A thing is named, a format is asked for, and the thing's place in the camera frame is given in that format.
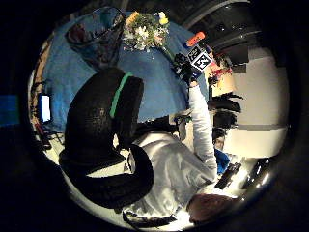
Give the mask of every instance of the man's arm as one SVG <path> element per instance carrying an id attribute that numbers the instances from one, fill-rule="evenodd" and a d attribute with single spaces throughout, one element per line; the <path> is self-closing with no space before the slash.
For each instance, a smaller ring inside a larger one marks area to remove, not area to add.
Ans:
<path id="1" fill-rule="evenodd" d="M 192 110 L 194 151 L 209 168 L 217 168 L 212 145 L 211 118 L 196 81 L 192 81 L 189 85 L 189 106 Z"/>

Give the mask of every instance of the hair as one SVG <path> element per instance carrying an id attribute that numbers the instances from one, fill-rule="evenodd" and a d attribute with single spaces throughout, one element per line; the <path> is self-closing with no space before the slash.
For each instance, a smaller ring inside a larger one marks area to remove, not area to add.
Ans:
<path id="1" fill-rule="evenodd" d="M 221 128 L 213 128 L 212 129 L 212 141 L 214 142 L 215 139 L 219 137 L 223 137 L 226 135 L 226 132 Z"/>
<path id="2" fill-rule="evenodd" d="M 215 218 L 226 215 L 228 210 L 233 206 L 236 199 L 217 194 L 196 194 L 192 197 L 187 210 L 190 213 L 191 221 L 196 224 L 210 222 Z"/>

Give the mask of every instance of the wall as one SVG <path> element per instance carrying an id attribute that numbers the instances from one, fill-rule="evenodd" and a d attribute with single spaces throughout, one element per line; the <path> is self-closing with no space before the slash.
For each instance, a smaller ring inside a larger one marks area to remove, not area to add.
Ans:
<path id="1" fill-rule="evenodd" d="M 286 126 L 289 112 L 289 89 L 284 68 L 276 68 L 274 59 L 266 49 L 249 50 L 246 73 L 234 74 L 237 91 L 243 96 L 239 102 L 240 125 Z"/>
<path id="2" fill-rule="evenodd" d="M 249 50 L 246 73 L 234 74 L 240 103 L 238 128 L 232 129 L 224 152 L 247 158 L 268 158 L 278 154 L 287 132 L 289 86 L 286 70 L 277 68 L 267 49 Z"/>

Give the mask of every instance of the table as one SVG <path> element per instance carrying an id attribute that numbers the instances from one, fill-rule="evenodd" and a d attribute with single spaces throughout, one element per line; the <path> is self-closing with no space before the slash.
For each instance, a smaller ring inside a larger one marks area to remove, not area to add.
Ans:
<path id="1" fill-rule="evenodd" d="M 54 131 L 64 131 L 70 103 L 81 86 L 96 72 L 77 53 L 72 51 L 64 35 L 78 18 L 57 28 L 43 70 L 45 92 L 51 96 L 52 122 L 46 125 Z M 184 42 L 193 36 L 176 23 L 170 22 L 167 43 L 172 52 L 188 52 Z M 122 44 L 118 68 L 132 72 L 144 80 L 144 95 L 138 122 L 174 114 L 188 108 L 186 84 L 172 71 L 172 65 L 157 49 L 130 51 Z M 208 95 L 207 83 L 202 75 L 199 84 L 204 96 Z"/>

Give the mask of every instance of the white shirt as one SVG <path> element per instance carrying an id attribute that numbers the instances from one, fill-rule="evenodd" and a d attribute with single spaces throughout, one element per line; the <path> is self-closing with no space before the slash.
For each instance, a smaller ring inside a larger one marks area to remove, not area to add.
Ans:
<path id="1" fill-rule="evenodd" d="M 165 218 L 186 207 L 202 187 L 216 180 L 217 164 L 207 103 L 199 86 L 189 89 L 194 154 L 170 133 L 152 131 L 134 141 L 149 156 L 154 169 L 152 190 L 124 207 L 139 217 Z"/>

